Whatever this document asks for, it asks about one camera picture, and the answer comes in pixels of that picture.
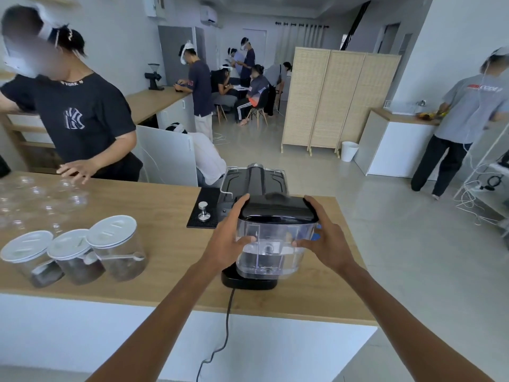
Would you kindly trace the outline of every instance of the hand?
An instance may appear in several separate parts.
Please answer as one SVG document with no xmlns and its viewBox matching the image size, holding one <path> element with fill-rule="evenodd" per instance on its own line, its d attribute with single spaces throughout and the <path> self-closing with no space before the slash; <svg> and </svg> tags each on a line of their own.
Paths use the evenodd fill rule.
<svg viewBox="0 0 509 382">
<path fill-rule="evenodd" d="M 207 248 L 203 252 L 201 260 L 212 265 L 218 271 L 232 265 L 242 253 L 245 245 L 256 241 L 256 237 L 253 236 L 244 236 L 235 241 L 240 210 L 248 199 L 249 194 L 238 199 L 229 215 L 217 225 Z"/>
<path fill-rule="evenodd" d="M 318 233 L 320 238 L 316 241 L 298 240 L 292 245 L 313 251 L 323 264 L 340 274 L 349 265 L 356 264 L 345 235 L 340 226 L 330 220 L 316 199 L 310 196 L 304 198 L 315 208 L 318 215 L 321 229 L 316 228 L 315 233 Z"/>
<path fill-rule="evenodd" d="M 76 183 L 78 180 L 83 178 L 82 183 L 85 184 L 90 177 L 97 173 L 99 169 L 100 166 L 98 166 L 92 159 L 82 159 L 60 165 L 60 169 L 58 169 L 56 173 L 61 174 L 62 177 L 68 177 L 74 173 L 78 173 L 73 177 L 72 183 Z"/>
</svg>

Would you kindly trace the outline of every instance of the left hand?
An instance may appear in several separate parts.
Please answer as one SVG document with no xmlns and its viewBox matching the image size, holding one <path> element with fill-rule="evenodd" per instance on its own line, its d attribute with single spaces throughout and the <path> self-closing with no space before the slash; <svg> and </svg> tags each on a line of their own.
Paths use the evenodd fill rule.
<svg viewBox="0 0 509 382">
<path fill-rule="evenodd" d="M 249 194 L 238 199 L 229 215 L 217 225 L 207 248 L 203 252 L 201 260 L 212 265 L 217 271 L 224 270 L 232 265 L 242 253 L 245 245 L 256 241 L 256 237 L 253 236 L 244 236 L 235 241 L 240 210 L 248 199 Z"/>
<path fill-rule="evenodd" d="M 64 163 L 63 165 L 60 165 L 60 169 L 56 171 L 57 174 L 61 174 L 62 177 L 68 177 L 76 174 L 73 179 L 72 183 L 76 183 L 78 180 L 83 178 L 83 184 L 85 184 L 90 177 L 92 177 L 97 171 L 100 169 L 100 166 L 98 166 L 96 163 L 94 163 L 91 159 L 82 159 L 79 161 Z"/>
</svg>

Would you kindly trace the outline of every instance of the person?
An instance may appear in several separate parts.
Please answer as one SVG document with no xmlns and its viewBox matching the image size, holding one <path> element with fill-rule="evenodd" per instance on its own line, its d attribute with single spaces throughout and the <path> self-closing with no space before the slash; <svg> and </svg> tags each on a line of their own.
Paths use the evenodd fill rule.
<svg viewBox="0 0 509 382">
<path fill-rule="evenodd" d="M 249 87 L 251 76 L 251 68 L 254 67 L 256 63 L 256 57 L 254 54 L 254 49 L 251 47 L 251 43 L 248 38 L 243 38 L 240 42 L 240 49 L 243 51 L 247 50 L 246 57 L 243 62 L 237 61 L 237 64 L 242 66 L 242 70 L 240 72 L 240 85 L 244 87 Z"/>
<path fill-rule="evenodd" d="M 468 150 L 488 121 L 509 120 L 509 88 L 500 74 L 509 67 L 509 47 L 496 50 L 480 68 L 480 74 L 460 80 L 443 98 L 437 116 L 449 112 L 431 137 L 423 159 L 411 180 L 422 189 L 447 149 L 432 192 L 440 199 L 460 169 Z"/>
<path fill-rule="evenodd" d="M 221 270 L 236 261 L 246 244 L 256 241 L 252 236 L 235 240 L 239 214 L 248 199 L 249 194 L 238 199 L 229 215 L 217 225 L 201 258 L 87 382 L 157 380 L 200 296 Z M 315 229 L 319 238 L 294 241 L 293 246 L 314 252 L 357 293 L 416 382 L 494 382 L 433 334 L 356 263 L 341 227 L 330 220 L 316 199 L 309 196 L 305 199 L 320 219 L 320 228 Z"/>
<path fill-rule="evenodd" d="M 230 57 L 228 61 L 232 67 L 231 78 L 233 80 L 231 82 L 233 85 L 238 85 L 240 84 L 240 73 L 242 72 L 242 66 L 237 62 L 244 61 L 245 56 L 243 56 L 240 51 L 237 51 L 237 48 L 228 48 L 228 55 Z"/>
<path fill-rule="evenodd" d="M 184 125 L 179 123 L 173 123 L 166 129 L 175 133 L 189 134 L 192 137 L 198 186 L 219 187 L 226 172 L 226 162 L 220 157 L 216 147 L 207 136 L 200 132 L 188 133 L 184 129 Z"/>
<path fill-rule="evenodd" d="M 189 79 L 180 79 L 175 85 L 175 90 L 192 94 L 194 103 L 194 124 L 196 131 L 207 135 L 212 141 L 212 88 L 210 85 L 210 69 L 207 63 L 196 54 L 194 45 L 188 41 L 180 47 L 180 61 L 189 64 Z"/>
<path fill-rule="evenodd" d="M 255 64 L 251 69 L 251 85 L 247 92 L 247 97 L 239 99 L 234 106 L 235 119 L 239 121 L 240 126 L 245 126 L 249 120 L 247 117 L 252 107 L 258 106 L 260 95 L 265 89 L 269 88 L 269 81 L 263 76 L 263 67 Z"/>
<path fill-rule="evenodd" d="M 73 182 L 137 181 L 136 126 L 122 93 L 91 70 L 81 34 L 55 26 L 37 8 L 14 5 L 2 17 L 4 61 L 18 74 L 0 88 L 0 111 L 36 111 Z"/>
<path fill-rule="evenodd" d="M 291 70 L 291 63 L 284 62 L 283 64 L 274 64 L 264 72 L 264 76 L 269 81 L 269 100 L 263 109 L 267 115 L 274 115 L 274 103 L 276 102 L 276 96 L 278 94 L 281 95 L 283 92 L 284 81 L 286 80 L 288 71 Z"/>
<path fill-rule="evenodd" d="M 233 107 L 238 99 L 237 90 L 230 84 L 230 66 L 223 65 L 219 70 L 210 73 L 212 102 Z"/>
</svg>

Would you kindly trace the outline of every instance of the trash bin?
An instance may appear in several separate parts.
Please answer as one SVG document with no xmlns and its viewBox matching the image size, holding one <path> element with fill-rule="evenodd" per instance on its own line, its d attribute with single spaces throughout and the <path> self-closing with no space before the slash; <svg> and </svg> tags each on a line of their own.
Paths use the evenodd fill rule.
<svg viewBox="0 0 509 382">
<path fill-rule="evenodd" d="M 353 160 L 355 153 L 359 150 L 359 144 L 355 142 L 342 142 L 341 143 L 341 161 L 350 162 Z"/>
</svg>

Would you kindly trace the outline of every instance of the bamboo room divider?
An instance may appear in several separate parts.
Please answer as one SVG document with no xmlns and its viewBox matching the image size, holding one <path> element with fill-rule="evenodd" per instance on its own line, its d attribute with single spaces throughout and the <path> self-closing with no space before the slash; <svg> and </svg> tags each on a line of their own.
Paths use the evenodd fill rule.
<svg viewBox="0 0 509 382">
<path fill-rule="evenodd" d="M 382 107 L 398 55 L 296 48 L 283 145 L 358 142 L 372 107 Z"/>
</svg>

